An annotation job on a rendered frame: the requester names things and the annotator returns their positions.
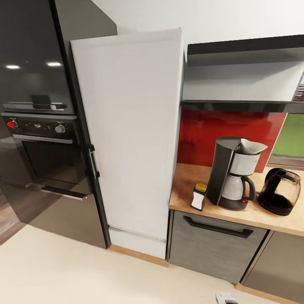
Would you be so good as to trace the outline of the paper coffee filter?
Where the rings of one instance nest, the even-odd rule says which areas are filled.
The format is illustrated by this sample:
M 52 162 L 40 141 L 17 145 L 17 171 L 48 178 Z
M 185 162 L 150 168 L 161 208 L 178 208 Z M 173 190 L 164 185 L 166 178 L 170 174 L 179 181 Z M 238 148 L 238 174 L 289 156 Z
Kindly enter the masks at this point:
M 267 149 L 267 146 L 262 143 L 248 141 L 244 138 L 241 140 L 241 154 L 243 155 L 254 155 L 265 149 Z

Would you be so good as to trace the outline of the bottle of coffee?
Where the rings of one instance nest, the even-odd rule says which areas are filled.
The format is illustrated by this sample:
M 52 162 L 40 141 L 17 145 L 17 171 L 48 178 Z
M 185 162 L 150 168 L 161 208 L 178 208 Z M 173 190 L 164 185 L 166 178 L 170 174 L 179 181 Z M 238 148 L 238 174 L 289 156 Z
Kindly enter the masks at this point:
M 208 190 L 206 184 L 198 182 L 193 189 L 193 201 L 190 206 L 202 212 L 205 206 L 205 194 Z

